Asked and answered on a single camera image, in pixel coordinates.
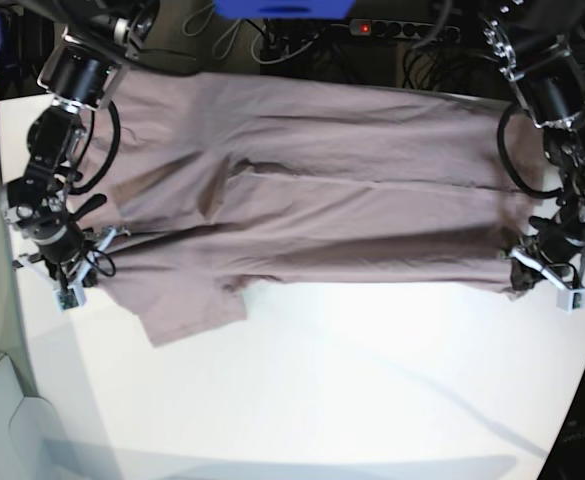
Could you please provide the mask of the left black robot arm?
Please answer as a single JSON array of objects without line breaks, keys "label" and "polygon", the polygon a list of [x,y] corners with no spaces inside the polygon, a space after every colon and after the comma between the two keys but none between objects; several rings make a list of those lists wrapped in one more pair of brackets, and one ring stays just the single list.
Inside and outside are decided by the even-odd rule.
[{"label": "left black robot arm", "polygon": [[[528,291],[566,272],[573,274],[570,287],[578,288],[583,271],[571,261],[585,257],[585,73],[569,35],[585,17],[585,1],[482,1],[477,15],[516,97],[498,125],[501,162],[526,195],[555,200],[559,208],[551,218],[530,217],[535,234],[523,236],[510,251],[512,288]],[[505,130],[518,113],[542,131],[547,160],[559,170],[559,188],[535,190],[514,168]]]}]

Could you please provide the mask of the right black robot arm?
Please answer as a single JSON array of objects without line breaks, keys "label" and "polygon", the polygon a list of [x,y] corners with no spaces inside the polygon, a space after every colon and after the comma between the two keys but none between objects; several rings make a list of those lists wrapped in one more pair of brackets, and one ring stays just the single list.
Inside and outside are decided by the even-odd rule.
[{"label": "right black robot arm", "polygon": [[[75,212],[67,201],[92,190],[114,161],[121,125],[113,93],[138,59],[159,4],[57,1],[54,6],[66,26],[37,79],[53,100],[28,131],[24,173],[2,187],[1,213],[7,225],[36,245],[36,255],[21,257],[19,267],[44,262],[55,292],[67,299],[79,295],[92,271],[103,270],[98,261],[118,234],[109,227],[91,236],[78,225],[83,216],[105,204],[104,195],[93,195]],[[100,109],[110,116],[112,140],[100,170],[84,181],[80,165],[95,125],[85,124],[81,115]]]}]

